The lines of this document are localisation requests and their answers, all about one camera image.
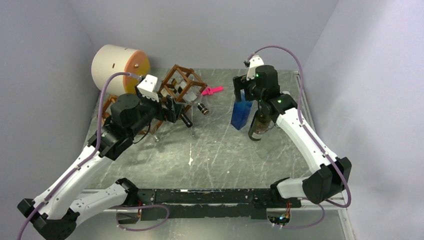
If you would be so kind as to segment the olive green wine bottle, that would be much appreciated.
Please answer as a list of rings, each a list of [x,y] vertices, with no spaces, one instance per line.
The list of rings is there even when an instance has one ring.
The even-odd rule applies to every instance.
[[[269,116],[263,115],[260,110],[257,110],[249,127],[248,137],[252,141],[260,141],[269,129],[271,121]]]

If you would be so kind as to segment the clear slim glass bottle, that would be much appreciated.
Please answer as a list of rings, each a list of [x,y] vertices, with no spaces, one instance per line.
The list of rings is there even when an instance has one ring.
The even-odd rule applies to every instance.
[[[152,137],[152,139],[156,143],[161,141],[161,138],[158,135],[158,128],[156,126],[154,126],[152,129],[150,129],[148,134]]]

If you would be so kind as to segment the dark green wine bottle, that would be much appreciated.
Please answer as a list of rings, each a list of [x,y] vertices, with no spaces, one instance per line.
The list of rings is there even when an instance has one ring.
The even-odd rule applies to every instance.
[[[187,86],[186,81],[183,79],[177,80],[173,78],[171,81],[171,84],[174,86],[173,92],[178,95],[180,95],[182,91],[184,90],[184,88]],[[188,116],[185,113],[185,110],[183,109],[180,112],[180,118],[184,122],[187,128],[191,128],[193,126],[192,121],[188,118]]]

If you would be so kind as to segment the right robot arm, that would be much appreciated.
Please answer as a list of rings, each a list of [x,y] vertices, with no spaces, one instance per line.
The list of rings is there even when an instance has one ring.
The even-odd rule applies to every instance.
[[[236,102],[256,101],[259,111],[283,130],[300,151],[311,175],[276,181],[270,193],[270,202],[282,207],[289,198],[307,199],[314,204],[330,202],[334,195],[346,191],[351,203],[348,179],[352,164],[347,157],[338,157],[306,122],[300,106],[289,94],[281,93],[278,73],[271,65],[260,65],[253,75],[235,76],[233,81]]]

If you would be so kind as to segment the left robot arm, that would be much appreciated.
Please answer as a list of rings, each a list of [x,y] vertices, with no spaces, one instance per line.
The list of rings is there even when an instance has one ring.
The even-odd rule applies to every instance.
[[[110,116],[100,123],[62,176],[36,198],[25,198],[18,204],[26,223],[31,223],[46,240],[64,240],[81,223],[106,209],[137,206],[139,190],[126,178],[88,197],[79,198],[79,194],[100,169],[133,145],[142,129],[154,119],[176,122],[182,108],[171,96],[151,100],[131,93],[120,95],[110,106]]]

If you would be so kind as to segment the blue glass bottle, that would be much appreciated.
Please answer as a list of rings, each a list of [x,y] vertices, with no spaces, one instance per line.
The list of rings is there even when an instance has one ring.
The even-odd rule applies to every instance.
[[[252,101],[247,101],[244,91],[240,93],[241,100],[235,101],[233,104],[233,110],[231,115],[231,125],[236,130],[241,130],[248,121],[251,108],[253,105]]]

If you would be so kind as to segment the clear square liquor bottle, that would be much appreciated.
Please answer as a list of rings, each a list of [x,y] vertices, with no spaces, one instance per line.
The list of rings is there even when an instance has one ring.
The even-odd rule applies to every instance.
[[[175,81],[174,86],[177,92],[181,94],[188,85],[185,80],[179,79]],[[202,95],[197,87],[190,87],[183,95],[182,99],[187,105],[196,106],[203,115],[209,113],[209,109],[202,103]]]

